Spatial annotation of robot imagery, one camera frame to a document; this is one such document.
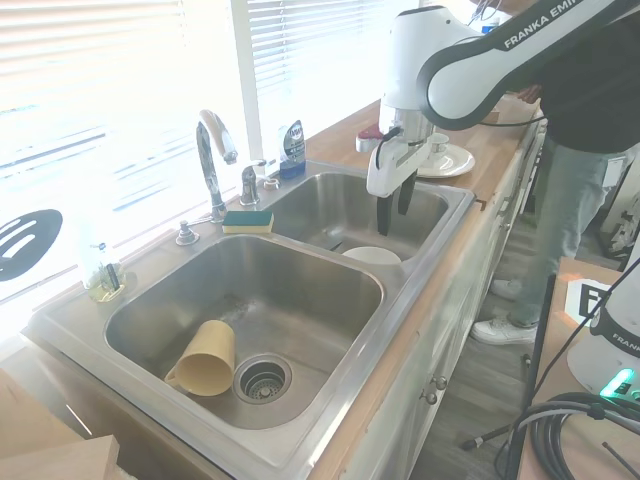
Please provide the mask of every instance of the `yellow sponge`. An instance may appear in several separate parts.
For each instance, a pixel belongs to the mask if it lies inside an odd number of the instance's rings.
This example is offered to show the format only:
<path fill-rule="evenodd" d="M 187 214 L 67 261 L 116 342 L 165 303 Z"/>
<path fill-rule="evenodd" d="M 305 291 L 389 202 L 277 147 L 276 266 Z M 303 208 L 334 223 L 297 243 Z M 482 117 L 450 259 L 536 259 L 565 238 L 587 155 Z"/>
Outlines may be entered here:
<path fill-rule="evenodd" d="M 222 222 L 224 233 L 270 233 L 273 212 L 228 212 Z"/>

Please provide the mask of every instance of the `shoe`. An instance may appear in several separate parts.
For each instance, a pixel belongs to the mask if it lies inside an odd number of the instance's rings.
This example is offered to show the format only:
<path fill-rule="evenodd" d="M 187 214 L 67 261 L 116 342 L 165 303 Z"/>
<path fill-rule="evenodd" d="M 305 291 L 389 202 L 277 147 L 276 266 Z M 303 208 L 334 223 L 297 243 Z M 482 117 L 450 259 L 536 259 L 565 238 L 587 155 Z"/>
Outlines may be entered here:
<path fill-rule="evenodd" d="M 526 345 L 535 341 L 536 331 L 536 327 L 516 327 L 503 316 L 476 323 L 471 329 L 471 336 L 487 345 Z"/>
<path fill-rule="evenodd" d="M 494 295 L 513 302 L 522 290 L 522 282 L 520 280 L 494 280 L 491 282 L 489 290 Z"/>

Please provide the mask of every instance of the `green light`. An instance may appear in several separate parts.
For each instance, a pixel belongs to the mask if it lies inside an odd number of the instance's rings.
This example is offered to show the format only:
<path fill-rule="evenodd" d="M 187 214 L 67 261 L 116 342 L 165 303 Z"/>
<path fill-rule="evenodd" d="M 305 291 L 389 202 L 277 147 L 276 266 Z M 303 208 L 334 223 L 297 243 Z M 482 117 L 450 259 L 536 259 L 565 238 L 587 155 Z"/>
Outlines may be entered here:
<path fill-rule="evenodd" d="M 602 389 L 600 392 L 601 397 L 612 397 L 620 385 L 623 383 L 629 383 L 628 380 L 633 377 L 633 370 L 630 368 L 625 368 L 624 370 L 620 370 L 618 374 L 613 377 L 613 380 L 609 382 L 609 384 Z"/>

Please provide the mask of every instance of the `white bowl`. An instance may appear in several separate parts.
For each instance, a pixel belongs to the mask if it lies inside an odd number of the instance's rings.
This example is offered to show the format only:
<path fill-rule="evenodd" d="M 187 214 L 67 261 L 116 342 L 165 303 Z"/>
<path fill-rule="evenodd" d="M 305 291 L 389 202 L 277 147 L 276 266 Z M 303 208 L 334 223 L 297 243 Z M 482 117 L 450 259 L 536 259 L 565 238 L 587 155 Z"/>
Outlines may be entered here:
<path fill-rule="evenodd" d="M 360 260 L 375 265 L 397 265 L 401 263 L 400 257 L 386 248 L 358 247 L 343 253 L 346 257 Z"/>

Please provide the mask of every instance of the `cabinet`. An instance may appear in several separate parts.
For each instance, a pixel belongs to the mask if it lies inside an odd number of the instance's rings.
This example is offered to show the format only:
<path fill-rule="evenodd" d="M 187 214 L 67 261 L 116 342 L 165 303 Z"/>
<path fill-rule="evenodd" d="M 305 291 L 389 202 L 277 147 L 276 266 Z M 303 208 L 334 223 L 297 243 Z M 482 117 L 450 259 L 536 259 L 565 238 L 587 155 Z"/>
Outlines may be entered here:
<path fill-rule="evenodd" d="M 411 475 L 524 199 L 541 138 L 532 125 L 341 480 Z"/>

